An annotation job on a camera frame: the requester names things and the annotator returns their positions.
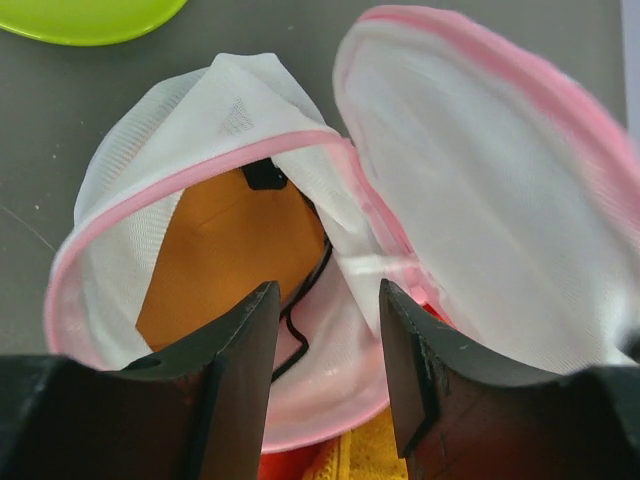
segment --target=yellow fabric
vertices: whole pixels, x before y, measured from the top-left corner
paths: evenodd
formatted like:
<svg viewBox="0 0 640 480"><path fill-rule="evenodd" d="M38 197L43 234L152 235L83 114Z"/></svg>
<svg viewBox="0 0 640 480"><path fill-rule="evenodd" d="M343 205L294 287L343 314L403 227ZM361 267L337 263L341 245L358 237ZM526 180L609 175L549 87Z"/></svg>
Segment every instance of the yellow fabric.
<svg viewBox="0 0 640 480"><path fill-rule="evenodd" d="M136 323L157 351L218 318L260 283L286 298L313 270L324 231L300 192L254 191L241 170L186 189Z"/></svg>
<svg viewBox="0 0 640 480"><path fill-rule="evenodd" d="M303 480L406 480L398 459L391 411L327 445Z"/></svg>

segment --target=black cable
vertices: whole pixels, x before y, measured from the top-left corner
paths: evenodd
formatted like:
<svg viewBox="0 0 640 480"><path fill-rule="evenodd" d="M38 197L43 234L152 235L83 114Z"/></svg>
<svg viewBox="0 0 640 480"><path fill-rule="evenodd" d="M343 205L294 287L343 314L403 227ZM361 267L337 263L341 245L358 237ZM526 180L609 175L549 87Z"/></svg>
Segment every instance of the black cable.
<svg viewBox="0 0 640 480"><path fill-rule="evenodd" d="M302 298L307 293L309 293L311 288L313 288L318 279L322 276L322 273L324 272L327 264L329 263L329 260L331 259L332 252L333 246L331 245L331 242L329 241L329 239L325 239L325 250L322 256L322 260L320 261L316 269L311 272L311 274L309 274L307 278L304 279L304 281L300 285L300 288L293 296L291 301L280 312L280 320L284 318L287 325L287 330L289 330L289 333L293 338L300 342L300 346L289 356L289 358L287 358L273 371L273 374L271 375L271 383L275 382L282 375L288 372L291 367L298 363L300 359L304 357L304 355L309 351L309 340L302 334L302 332L300 332L300 330L295 327L291 318L291 313L293 312L293 308L300 302L300 300L302 300Z"/></svg>

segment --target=green object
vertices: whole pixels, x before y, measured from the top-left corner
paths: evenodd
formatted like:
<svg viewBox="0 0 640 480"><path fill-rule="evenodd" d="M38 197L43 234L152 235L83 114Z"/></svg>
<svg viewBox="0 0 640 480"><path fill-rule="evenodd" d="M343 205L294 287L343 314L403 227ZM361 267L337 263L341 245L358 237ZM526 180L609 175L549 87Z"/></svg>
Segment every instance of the green object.
<svg viewBox="0 0 640 480"><path fill-rule="evenodd" d="M155 30L187 0L0 0L0 28L61 45L124 42Z"/></svg>

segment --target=gray table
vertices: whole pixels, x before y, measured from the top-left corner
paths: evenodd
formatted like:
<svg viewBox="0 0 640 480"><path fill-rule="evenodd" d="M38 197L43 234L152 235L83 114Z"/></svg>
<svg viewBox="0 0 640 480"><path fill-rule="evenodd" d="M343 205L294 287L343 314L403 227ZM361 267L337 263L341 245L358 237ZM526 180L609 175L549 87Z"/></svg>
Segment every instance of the gray table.
<svg viewBox="0 0 640 480"><path fill-rule="evenodd" d="M0 353L43 351L42 299L84 170L108 129L158 81L219 52L276 52L336 127L338 43L374 0L190 0L122 45L70 48L0 31ZM539 53L625 116L617 0L431 0Z"/></svg>

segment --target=white mesh bag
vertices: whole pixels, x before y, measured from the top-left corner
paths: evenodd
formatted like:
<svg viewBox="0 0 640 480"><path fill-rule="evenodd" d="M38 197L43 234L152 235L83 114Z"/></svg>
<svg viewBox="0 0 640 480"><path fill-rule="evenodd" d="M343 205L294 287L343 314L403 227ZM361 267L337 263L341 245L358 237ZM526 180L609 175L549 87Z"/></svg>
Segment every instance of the white mesh bag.
<svg viewBox="0 0 640 480"><path fill-rule="evenodd" d="M422 7L367 12L334 88L353 145L274 55L219 55L145 95L87 170L45 302L52 351L108 369L150 353L135 323L182 192L271 157L314 202L334 254L295 309L311 346L272 386L265 452L386 405L381 278L521 362L631 362L618 347L640 327L640 173L595 100ZM295 348L281 333L277 363Z"/></svg>

